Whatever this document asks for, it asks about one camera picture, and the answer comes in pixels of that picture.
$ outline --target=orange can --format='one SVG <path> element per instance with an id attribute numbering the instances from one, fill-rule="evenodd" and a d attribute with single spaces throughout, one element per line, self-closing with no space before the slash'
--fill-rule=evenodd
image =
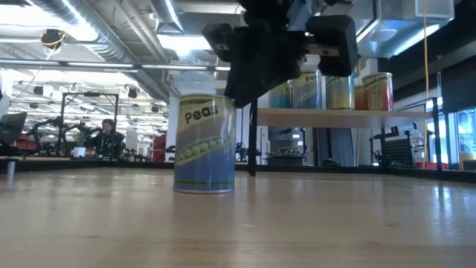
<path id="1" fill-rule="evenodd" d="M 364 101 L 364 86 L 355 86 L 354 92 L 356 94 L 356 110 L 366 110 L 367 104 Z"/>
<path id="2" fill-rule="evenodd" d="M 370 111 L 393 110 L 392 74 L 377 73 L 362 78 L 364 103 Z"/>

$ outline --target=window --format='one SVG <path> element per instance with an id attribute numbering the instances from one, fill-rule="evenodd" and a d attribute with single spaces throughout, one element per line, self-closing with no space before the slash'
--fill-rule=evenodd
<path id="1" fill-rule="evenodd" d="M 460 154 L 476 156 L 476 108 L 457 113 Z"/>

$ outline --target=yellow can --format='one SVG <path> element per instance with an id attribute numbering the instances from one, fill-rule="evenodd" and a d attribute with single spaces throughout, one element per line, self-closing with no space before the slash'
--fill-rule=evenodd
<path id="1" fill-rule="evenodd" d="M 393 110 L 392 74 L 377 73 L 362 78 L 364 102 L 371 111 Z"/>
<path id="2" fill-rule="evenodd" d="M 355 109 L 354 79 L 349 77 L 326 78 L 327 109 Z"/>

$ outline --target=blue can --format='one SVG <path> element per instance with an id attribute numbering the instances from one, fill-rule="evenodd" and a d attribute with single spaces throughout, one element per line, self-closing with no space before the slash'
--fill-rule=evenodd
<path id="1" fill-rule="evenodd" d="M 178 99 L 174 190 L 220 194 L 234 190 L 237 110 L 230 98 Z"/>
<path id="2" fill-rule="evenodd" d="M 293 108 L 293 92 L 288 82 L 273 88 L 269 92 L 269 108 Z"/>
<path id="3" fill-rule="evenodd" d="M 295 108 L 322 109 L 322 75 L 320 71 L 303 72 L 292 83 Z"/>

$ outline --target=can of peas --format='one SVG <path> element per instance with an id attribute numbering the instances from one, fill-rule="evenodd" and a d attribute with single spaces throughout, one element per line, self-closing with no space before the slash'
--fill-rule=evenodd
<path id="1" fill-rule="evenodd" d="M 178 99 L 174 190 L 220 194 L 234 190 L 237 110 L 230 98 Z"/>

